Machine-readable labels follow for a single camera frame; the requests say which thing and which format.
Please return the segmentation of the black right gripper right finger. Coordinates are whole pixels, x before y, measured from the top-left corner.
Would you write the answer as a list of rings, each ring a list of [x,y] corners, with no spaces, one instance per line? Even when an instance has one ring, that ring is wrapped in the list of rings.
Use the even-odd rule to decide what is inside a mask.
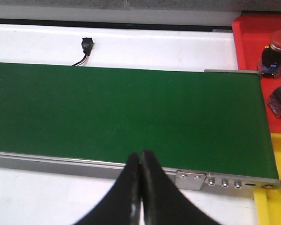
[[[142,152],[142,199],[147,225],[217,225],[170,180],[151,150]]]

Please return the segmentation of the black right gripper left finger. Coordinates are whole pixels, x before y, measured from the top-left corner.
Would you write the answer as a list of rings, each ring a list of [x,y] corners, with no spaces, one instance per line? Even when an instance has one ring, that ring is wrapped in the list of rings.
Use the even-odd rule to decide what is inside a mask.
[[[138,225],[140,223],[139,155],[132,153],[121,174],[101,201],[77,225]]]

